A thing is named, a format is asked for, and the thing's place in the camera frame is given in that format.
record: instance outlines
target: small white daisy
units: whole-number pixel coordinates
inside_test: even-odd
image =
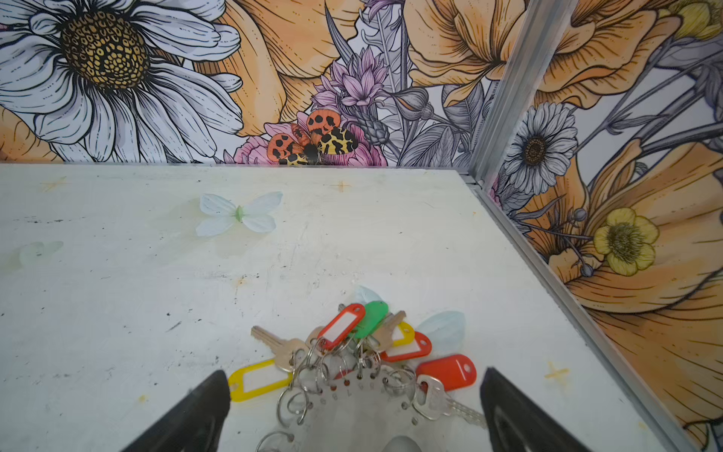
[[[559,103],[531,107],[525,114],[502,170],[509,184],[525,194],[539,195],[555,185],[570,167],[578,130],[569,108]]]
[[[0,0],[0,105],[65,161],[208,161],[208,128],[234,134],[239,32],[210,23],[224,0]]]

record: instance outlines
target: yellow flower center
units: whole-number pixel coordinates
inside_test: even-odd
[[[643,234],[630,223],[612,226],[607,234],[607,241],[612,252],[627,263],[634,263],[640,256],[643,247]]]
[[[540,137],[532,137],[525,145],[523,158],[525,163],[530,166],[539,165],[544,160],[547,153],[547,145]]]
[[[110,12],[88,12],[68,22],[60,40],[70,67],[100,88],[134,88],[148,70],[143,36]]]

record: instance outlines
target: butterfly illustration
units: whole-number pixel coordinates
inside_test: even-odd
[[[341,128],[341,116],[334,110],[314,110],[306,123],[307,133],[291,124],[291,135],[278,133],[268,145],[268,158],[280,165],[320,165],[325,155],[352,153],[359,141]]]
[[[237,222],[245,224],[253,232],[271,232],[276,229],[276,222],[268,213],[281,204],[281,196],[281,192],[267,193],[242,207],[218,195],[203,195],[201,211],[212,218],[198,225],[196,235],[216,236],[228,231]]]

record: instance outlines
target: floral wallpaper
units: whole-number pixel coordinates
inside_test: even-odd
[[[722,7],[579,0],[489,193],[707,451],[723,444]],[[489,42],[517,26],[492,24]],[[476,48],[494,80],[505,47]]]
[[[0,159],[466,168],[514,8],[0,0]]]

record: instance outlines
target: tabletop surface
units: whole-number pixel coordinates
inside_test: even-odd
[[[194,235],[201,194],[277,190],[275,231]],[[271,358],[253,325],[306,338],[359,284],[412,326],[464,312],[479,379],[496,367],[591,450],[662,450],[454,171],[2,165],[0,236],[3,452],[119,450],[213,370]],[[278,394],[232,404],[219,450],[254,450]],[[452,395],[480,409],[479,381]],[[452,425],[449,451],[491,450]]]

